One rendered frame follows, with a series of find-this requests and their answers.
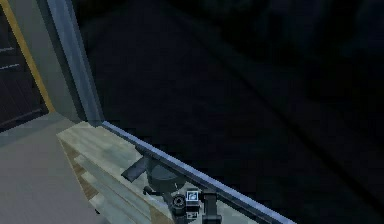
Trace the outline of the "dark door with yellow frame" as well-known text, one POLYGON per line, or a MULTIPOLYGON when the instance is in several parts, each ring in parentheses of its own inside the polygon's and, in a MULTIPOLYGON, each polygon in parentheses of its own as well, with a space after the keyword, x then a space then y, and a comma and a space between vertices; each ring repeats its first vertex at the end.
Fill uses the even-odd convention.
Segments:
POLYGON ((54 111, 10 0, 0 0, 0 132, 54 111))

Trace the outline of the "pale wooden television shelf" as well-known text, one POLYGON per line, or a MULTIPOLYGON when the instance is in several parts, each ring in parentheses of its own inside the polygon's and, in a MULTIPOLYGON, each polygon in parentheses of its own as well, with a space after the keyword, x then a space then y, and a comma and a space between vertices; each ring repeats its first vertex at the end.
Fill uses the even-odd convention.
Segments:
MULTIPOLYGON (((90 204, 110 224, 175 224, 171 197, 209 189, 103 127, 81 122, 58 139, 90 204)), ((209 190, 217 193, 222 224, 261 224, 209 190)))

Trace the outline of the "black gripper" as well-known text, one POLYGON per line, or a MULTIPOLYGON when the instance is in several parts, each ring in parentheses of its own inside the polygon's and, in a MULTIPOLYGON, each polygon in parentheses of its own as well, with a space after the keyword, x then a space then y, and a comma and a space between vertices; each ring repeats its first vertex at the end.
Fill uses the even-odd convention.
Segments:
POLYGON ((172 197, 171 213, 175 220, 186 219, 186 201, 183 195, 177 194, 172 197))

